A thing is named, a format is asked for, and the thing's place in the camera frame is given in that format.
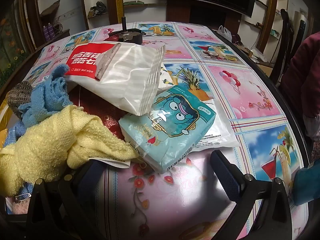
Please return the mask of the teal cartoon tissue pack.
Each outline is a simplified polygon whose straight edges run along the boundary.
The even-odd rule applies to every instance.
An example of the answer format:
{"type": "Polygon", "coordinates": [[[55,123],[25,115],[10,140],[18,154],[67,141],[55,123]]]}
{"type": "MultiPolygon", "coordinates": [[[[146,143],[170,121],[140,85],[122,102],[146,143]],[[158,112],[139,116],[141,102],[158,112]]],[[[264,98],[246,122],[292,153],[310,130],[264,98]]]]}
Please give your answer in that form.
{"type": "Polygon", "coordinates": [[[216,113],[181,86],[157,95],[149,113],[119,120],[131,143],[155,172],[163,174],[185,158],[214,123],[216,113]]]}

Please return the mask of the blue towel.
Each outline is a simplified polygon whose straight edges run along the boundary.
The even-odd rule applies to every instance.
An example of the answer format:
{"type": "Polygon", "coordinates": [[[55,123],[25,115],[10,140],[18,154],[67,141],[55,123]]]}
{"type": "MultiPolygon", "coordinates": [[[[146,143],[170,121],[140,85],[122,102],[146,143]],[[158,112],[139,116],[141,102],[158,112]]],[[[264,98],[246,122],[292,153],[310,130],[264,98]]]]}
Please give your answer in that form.
{"type": "Polygon", "coordinates": [[[68,70],[66,64],[58,65],[44,82],[33,88],[29,101],[17,107],[22,120],[9,129],[4,146],[15,143],[28,128],[72,104],[67,93],[67,82],[63,77],[68,70]]]}

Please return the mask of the white flat packet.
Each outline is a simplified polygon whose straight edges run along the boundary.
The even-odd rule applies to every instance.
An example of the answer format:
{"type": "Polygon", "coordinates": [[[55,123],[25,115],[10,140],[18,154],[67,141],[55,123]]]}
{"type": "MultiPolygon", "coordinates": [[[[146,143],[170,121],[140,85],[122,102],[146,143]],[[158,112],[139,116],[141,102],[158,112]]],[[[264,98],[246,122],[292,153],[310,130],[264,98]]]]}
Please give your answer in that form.
{"type": "Polygon", "coordinates": [[[212,148],[233,148],[240,146],[220,101],[210,99],[204,101],[204,103],[215,111],[215,120],[208,132],[191,151],[200,152],[212,148]]]}

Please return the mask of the purple bottles pair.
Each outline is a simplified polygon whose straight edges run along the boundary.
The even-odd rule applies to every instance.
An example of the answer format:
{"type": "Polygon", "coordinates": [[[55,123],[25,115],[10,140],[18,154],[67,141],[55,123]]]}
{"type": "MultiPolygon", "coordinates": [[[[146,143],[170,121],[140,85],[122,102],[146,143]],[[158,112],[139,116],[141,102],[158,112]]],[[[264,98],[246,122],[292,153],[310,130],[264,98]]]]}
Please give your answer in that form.
{"type": "Polygon", "coordinates": [[[47,42],[55,38],[54,28],[50,23],[43,26],[43,33],[47,42]]]}

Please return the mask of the white lemon print packet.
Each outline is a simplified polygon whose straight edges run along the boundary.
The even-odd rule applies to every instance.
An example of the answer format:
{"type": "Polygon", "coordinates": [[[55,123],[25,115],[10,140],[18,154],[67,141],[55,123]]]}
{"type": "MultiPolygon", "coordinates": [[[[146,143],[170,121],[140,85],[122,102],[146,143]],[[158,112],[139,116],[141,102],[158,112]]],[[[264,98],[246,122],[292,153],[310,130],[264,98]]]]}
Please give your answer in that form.
{"type": "Polygon", "coordinates": [[[161,93],[162,91],[169,89],[173,85],[174,83],[169,72],[167,71],[164,64],[161,64],[161,71],[159,76],[159,85],[158,85],[157,92],[161,93]]]}

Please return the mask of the white red wet wipe pack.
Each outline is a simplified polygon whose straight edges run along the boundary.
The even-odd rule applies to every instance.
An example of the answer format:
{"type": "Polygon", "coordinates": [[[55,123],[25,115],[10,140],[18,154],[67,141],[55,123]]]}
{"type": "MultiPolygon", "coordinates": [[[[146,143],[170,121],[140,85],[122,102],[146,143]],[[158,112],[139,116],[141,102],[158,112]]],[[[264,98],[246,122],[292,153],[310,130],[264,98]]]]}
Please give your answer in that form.
{"type": "Polygon", "coordinates": [[[141,116],[157,94],[165,46],[157,49],[125,42],[76,46],[67,60],[66,78],[117,108],[141,116]]]}

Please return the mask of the yellow towel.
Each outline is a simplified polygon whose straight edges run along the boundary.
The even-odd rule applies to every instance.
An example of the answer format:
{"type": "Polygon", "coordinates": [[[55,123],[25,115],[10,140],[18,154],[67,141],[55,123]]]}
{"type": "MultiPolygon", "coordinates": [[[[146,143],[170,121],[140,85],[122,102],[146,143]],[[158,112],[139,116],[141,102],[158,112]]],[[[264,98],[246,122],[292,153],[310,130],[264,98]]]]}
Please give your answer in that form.
{"type": "Polygon", "coordinates": [[[90,158],[128,161],[137,157],[138,152],[98,116],[69,105],[1,149],[1,196],[16,195],[23,183],[39,178],[58,180],[67,167],[75,170],[90,158]]]}

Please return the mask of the brown knitted cloth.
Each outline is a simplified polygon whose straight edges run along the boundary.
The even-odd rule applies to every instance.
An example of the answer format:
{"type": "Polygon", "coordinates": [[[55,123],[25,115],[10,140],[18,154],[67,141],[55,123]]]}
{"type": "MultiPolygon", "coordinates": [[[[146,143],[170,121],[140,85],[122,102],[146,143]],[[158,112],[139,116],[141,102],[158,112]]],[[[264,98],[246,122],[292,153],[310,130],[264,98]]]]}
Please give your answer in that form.
{"type": "Polygon", "coordinates": [[[21,119],[22,113],[18,108],[31,101],[32,90],[31,84],[28,81],[23,81],[7,93],[8,106],[19,119],[21,119]]]}

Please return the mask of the white plastic bag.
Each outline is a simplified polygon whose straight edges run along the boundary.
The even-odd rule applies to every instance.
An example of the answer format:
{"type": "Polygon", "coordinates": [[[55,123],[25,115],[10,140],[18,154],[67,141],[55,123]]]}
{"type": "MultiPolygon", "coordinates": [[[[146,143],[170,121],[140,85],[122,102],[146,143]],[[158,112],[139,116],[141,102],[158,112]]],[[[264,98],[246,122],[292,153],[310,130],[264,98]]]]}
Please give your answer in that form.
{"type": "Polygon", "coordinates": [[[232,42],[232,34],[231,32],[225,28],[224,26],[219,26],[217,33],[227,39],[229,42],[232,42]]]}

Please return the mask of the dark wooden chair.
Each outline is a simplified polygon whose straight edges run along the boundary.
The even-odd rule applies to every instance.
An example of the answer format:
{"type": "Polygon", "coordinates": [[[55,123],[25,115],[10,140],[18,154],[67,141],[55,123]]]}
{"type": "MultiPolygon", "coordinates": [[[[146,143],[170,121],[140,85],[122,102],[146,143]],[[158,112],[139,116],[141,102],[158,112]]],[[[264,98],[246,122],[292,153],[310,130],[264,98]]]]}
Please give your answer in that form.
{"type": "Polygon", "coordinates": [[[290,21],[289,14],[285,9],[281,9],[280,14],[283,20],[280,48],[278,51],[276,62],[269,76],[270,80],[275,86],[279,86],[281,77],[288,69],[291,59],[299,48],[303,40],[304,32],[306,31],[306,22],[304,20],[300,20],[296,40],[294,42],[293,38],[295,31],[290,21]]]}

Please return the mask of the colourful patterned tablecloth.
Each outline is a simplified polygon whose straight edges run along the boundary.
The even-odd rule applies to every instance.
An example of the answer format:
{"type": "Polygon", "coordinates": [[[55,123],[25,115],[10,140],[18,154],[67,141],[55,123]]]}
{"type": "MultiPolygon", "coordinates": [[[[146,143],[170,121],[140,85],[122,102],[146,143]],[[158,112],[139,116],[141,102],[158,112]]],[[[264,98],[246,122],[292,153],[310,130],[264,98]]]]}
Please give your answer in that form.
{"type": "MultiPolygon", "coordinates": [[[[280,96],[258,67],[207,27],[176,22],[135,22],[143,44],[165,46],[164,65],[186,87],[182,69],[196,74],[200,89],[223,108],[238,141],[221,152],[243,173],[288,184],[302,168],[301,136],[280,96]]],[[[104,165],[89,220],[96,239],[211,239],[235,204],[212,171],[211,150],[189,153],[157,175],[131,165],[104,165]]]]}

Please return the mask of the red foil packet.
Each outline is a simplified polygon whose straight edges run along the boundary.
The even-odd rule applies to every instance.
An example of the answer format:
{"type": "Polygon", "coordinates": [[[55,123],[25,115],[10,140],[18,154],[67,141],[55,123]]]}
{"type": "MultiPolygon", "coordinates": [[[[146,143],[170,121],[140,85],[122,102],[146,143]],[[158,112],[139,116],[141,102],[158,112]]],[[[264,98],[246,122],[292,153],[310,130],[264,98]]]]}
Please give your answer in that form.
{"type": "Polygon", "coordinates": [[[103,124],[119,139],[124,140],[119,120],[127,114],[89,90],[77,85],[69,93],[69,99],[91,115],[97,115],[103,124]]]}

